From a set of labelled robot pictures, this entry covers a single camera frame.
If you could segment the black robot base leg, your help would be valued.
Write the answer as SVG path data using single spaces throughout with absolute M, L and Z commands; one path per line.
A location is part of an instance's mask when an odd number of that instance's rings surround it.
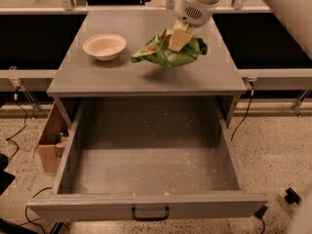
M 287 195 L 285 196 L 285 200 L 288 204 L 299 204 L 301 201 L 301 198 L 299 197 L 299 195 L 292 189 L 292 188 L 288 188 L 286 190 Z

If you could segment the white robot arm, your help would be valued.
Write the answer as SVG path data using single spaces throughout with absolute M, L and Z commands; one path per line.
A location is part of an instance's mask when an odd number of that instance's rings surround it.
M 312 58 L 312 0 L 232 0 L 231 9 L 220 0 L 175 0 L 175 28 L 184 35 L 204 26 L 214 12 L 270 12 L 303 51 Z

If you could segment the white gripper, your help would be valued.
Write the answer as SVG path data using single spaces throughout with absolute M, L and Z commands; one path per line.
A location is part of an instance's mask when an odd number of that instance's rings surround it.
M 192 27 L 201 27 L 209 21 L 218 1 L 175 0 L 177 20 L 174 24 L 169 49 L 178 53 L 192 39 Z

